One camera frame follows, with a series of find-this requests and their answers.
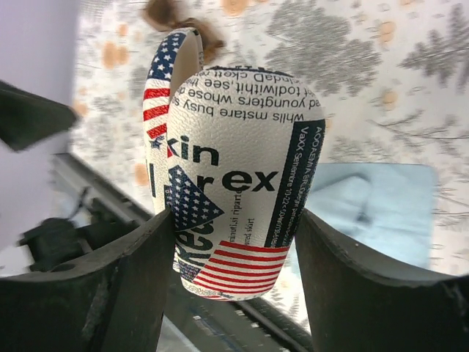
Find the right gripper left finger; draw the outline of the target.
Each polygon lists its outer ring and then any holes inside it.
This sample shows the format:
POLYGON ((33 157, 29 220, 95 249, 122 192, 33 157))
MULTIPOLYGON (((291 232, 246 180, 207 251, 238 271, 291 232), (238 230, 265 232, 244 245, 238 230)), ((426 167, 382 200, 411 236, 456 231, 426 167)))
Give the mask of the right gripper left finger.
POLYGON ((49 272, 1 279, 3 351, 155 351, 174 225, 164 211, 49 272))

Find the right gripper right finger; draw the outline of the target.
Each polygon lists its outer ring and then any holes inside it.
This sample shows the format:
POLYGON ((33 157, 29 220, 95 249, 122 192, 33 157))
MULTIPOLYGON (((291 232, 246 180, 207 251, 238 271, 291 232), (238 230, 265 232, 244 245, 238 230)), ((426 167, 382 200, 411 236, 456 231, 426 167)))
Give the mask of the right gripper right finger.
POLYGON ((466 351, 468 277, 403 263, 309 211, 295 236, 316 351, 466 351))

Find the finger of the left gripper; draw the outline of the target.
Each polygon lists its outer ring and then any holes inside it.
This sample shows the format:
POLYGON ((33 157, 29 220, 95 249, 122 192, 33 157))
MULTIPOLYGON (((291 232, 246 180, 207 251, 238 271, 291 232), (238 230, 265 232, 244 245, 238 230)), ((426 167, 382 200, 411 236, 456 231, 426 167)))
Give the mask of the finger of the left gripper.
POLYGON ((69 130, 78 116, 67 105, 1 82, 1 140, 14 151, 69 130))

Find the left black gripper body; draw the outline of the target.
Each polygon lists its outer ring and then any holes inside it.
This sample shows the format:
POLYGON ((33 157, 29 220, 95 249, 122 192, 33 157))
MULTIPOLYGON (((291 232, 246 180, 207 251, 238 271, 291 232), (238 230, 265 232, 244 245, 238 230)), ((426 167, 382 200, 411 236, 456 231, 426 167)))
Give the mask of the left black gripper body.
POLYGON ((111 248, 146 220, 140 211, 118 213, 94 197, 89 204, 80 202, 72 216, 47 218, 27 230, 18 245, 31 255, 27 271, 66 271, 73 260, 111 248))

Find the flag print glasses case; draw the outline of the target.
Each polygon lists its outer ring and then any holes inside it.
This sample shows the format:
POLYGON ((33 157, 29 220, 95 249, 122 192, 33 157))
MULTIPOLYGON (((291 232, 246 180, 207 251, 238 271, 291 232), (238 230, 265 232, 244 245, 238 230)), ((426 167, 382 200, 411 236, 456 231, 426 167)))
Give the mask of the flag print glasses case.
POLYGON ((182 28, 155 52, 142 117, 152 202, 171 211, 183 287, 219 301, 271 290, 325 137, 316 95, 262 67, 204 68, 199 31, 182 28))

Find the light blue cleaning cloth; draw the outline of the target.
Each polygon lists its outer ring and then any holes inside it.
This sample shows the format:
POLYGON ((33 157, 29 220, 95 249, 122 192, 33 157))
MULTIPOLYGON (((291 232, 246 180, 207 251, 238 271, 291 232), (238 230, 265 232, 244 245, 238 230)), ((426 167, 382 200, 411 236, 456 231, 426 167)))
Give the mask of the light blue cleaning cloth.
POLYGON ((306 209, 383 254, 430 267, 436 173, 415 164, 319 164, 306 209))

